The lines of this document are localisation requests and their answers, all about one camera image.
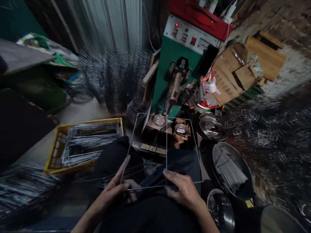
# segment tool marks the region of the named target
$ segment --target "concrete floor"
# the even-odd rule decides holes
[[[98,104],[94,98],[87,103],[70,103],[62,111],[56,114],[60,125],[74,124],[79,122],[121,117],[112,115],[105,106]],[[132,130],[123,127],[125,135],[131,139]],[[50,154],[51,146],[54,140],[55,130],[48,133],[37,144],[29,149],[17,162],[32,161],[40,166],[44,166]],[[204,166],[202,166],[204,180],[209,179]],[[70,184],[68,189],[53,200],[52,208],[47,210],[47,216],[73,217],[82,216],[88,205],[88,194],[85,186],[81,184]]]

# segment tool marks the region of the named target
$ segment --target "yellow plastic crate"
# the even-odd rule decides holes
[[[73,167],[64,167],[62,164],[62,153],[65,149],[65,144],[67,140],[67,132],[68,129],[77,124],[85,124],[85,123],[99,123],[99,122],[116,122],[121,126],[122,135],[124,136],[123,132],[123,124],[122,118],[111,118],[111,119],[104,119],[104,120],[94,120],[94,121],[87,121],[87,122],[80,122],[71,125],[62,125],[56,127],[55,138],[53,142],[53,146],[51,148],[50,156],[45,164],[45,168],[43,170],[43,175],[55,174],[55,173],[70,173],[80,170],[82,168],[90,167],[95,165],[97,160],[89,161],[83,164],[79,164]]]

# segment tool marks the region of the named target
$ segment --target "wire basket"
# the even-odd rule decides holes
[[[103,63],[105,76],[105,99],[109,113],[126,111],[126,83],[129,76],[131,56],[121,50],[106,49]]]
[[[133,99],[127,106],[126,119],[129,125],[135,125],[138,113],[149,113],[149,103],[141,98]],[[145,119],[146,115],[144,114],[138,115],[136,124],[140,124]]]
[[[72,82],[65,83],[65,89],[68,95],[74,102],[84,103],[93,99],[93,94],[88,90],[86,85],[86,78],[78,74],[79,76]]]
[[[87,87],[98,103],[105,105],[104,57],[100,54],[95,56],[91,52],[88,53],[89,56],[81,51],[79,57],[80,72],[85,76]]]
[[[131,78],[128,80],[128,102],[134,98],[143,98],[145,88],[141,82],[150,68],[152,52],[141,47],[136,47],[132,60]]]

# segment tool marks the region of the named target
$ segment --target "corrugated metal wall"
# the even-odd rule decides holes
[[[131,55],[136,46],[149,48],[145,12],[141,0],[66,0],[85,47],[104,53],[105,47]],[[144,0],[149,28],[153,0]]]

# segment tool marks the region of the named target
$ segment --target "hand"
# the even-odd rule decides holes
[[[129,155],[127,163],[125,164],[126,161],[125,159],[116,175],[112,178],[107,187],[101,192],[98,198],[87,210],[92,215],[103,214],[105,210],[108,208],[108,206],[112,204],[114,199],[117,196],[124,193],[130,187],[131,184],[129,183],[120,184],[123,169],[124,167],[127,167],[127,164],[129,163],[130,159],[131,156]]]
[[[200,197],[190,176],[181,175],[169,170],[163,171],[164,176],[178,187],[178,192],[170,187],[165,187],[168,197],[186,206],[194,213],[199,213],[202,208],[207,209],[206,203]]]

